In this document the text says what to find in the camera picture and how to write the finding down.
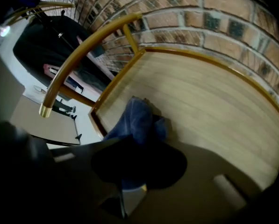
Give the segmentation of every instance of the wood grain surface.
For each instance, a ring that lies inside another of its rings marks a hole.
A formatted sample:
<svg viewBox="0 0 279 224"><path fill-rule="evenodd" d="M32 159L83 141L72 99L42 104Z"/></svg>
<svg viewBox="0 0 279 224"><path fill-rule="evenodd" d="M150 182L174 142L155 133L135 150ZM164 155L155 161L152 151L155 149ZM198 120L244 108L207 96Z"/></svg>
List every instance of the wood grain surface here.
<svg viewBox="0 0 279 224"><path fill-rule="evenodd" d="M132 96L171 124L169 139L213 151L262 189L279 169L279 112L241 78L205 61L146 52L96 111L109 132Z"/></svg>

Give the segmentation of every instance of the white floor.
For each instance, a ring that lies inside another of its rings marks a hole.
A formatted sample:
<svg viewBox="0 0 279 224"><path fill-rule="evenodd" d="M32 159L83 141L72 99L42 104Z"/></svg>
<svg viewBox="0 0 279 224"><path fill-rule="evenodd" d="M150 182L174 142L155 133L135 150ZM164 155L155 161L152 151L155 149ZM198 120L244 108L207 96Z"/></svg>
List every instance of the white floor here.
<svg viewBox="0 0 279 224"><path fill-rule="evenodd" d="M12 74L16 77L16 79L22 85L24 85L25 92L23 95L41 103L43 100L43 95L38 92L35 92L34 85L39 86L45 90L46 86L40 83L32 75L30 75L20 64L20 62L16 59L13 53L13 47L27 24L27 20L22 20L21 22L18 22L11 26L10 33L5 38L3 38L3 42L0 45L0 56L2 60L5 62L6 66L12 72ZM83 95L90 98L93 101L96 101L98 99L97 96L95 97L94 95L87 93L86 90L84 91ZM80 143L88 144L100 141L100 138L94 130L93 125L88 117L90 107L73 99L63 103L69 106L76 106L75 114L77 115L77 117L75 122L77 132L78 134L82 134Z"/></svg>

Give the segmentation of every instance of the beige panel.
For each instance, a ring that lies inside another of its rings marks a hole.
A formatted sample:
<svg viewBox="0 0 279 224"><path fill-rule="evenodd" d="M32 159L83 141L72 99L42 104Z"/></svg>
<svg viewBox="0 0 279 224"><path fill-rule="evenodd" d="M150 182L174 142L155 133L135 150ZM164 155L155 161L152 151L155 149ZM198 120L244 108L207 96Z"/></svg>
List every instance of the beige panel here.
<svg viewBox="0 0 279 224"><path fill-rule="evenodd" d="M257 90L214 65L147 52L97 111L110 131L132 97L171 121L170 139L211 150L268 187L279 169L279 113Z"/></svg>
<svg viewBox="0 0 279 224"><path fill-rule="evenodd" d="M62 114L51 112L49 118L38 113L40 105L22 96L10 119L10 123L28 133L49 140L78 144L74 120Z"/></svg>

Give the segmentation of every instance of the blue cloth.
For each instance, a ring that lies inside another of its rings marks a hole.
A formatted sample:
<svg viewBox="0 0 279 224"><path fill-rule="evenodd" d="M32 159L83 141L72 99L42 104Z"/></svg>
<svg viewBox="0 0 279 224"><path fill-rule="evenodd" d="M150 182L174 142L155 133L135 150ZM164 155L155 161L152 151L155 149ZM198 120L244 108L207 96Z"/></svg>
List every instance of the blue cloth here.
<svg viewBox="0 0 279 224"><path fill-rule="evenodd" d="M108 140L131 135L138 145L157 139L164 141L167 137L165 119L152 114L149 104L140 98L132 97L115 127L104 137Z"/></svg>

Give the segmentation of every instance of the wooden handrail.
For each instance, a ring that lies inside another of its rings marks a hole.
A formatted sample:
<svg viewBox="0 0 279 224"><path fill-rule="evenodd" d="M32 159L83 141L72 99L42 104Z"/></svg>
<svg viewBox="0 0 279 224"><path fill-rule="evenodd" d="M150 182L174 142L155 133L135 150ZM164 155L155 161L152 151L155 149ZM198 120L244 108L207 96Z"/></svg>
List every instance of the wooden handrail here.
<svg viewBox="0 0 279 224"><path fill-rule="evenodd" d="M42 117L49 117L60 87L63 85L73 69L79 64L80 60L86 56L89 51L91 51L107 36L122 28L125 24L138 20L141 17L141 13L131 13L125 15L101 27L85 41L83 41L66 59L49 85L47 93L40 107L40 115Z"/></svg>

